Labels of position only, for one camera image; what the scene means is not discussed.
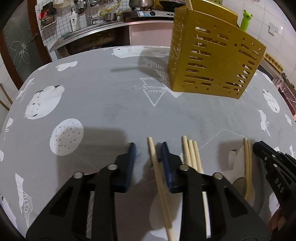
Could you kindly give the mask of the person's hand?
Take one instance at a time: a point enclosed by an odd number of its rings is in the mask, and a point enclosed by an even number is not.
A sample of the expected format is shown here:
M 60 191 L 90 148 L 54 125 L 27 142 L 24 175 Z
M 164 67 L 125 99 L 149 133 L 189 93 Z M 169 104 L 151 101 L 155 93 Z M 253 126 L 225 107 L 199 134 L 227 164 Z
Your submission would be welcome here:
M 283 216 L 283 211 L 281 207 L 279 207 L 277 211 L 273 214 L 271 220 L 267 224 L 269 232 L 273 234 L 274 231 L 280 230 L 284 226 L 286 221 L 287 220 Z

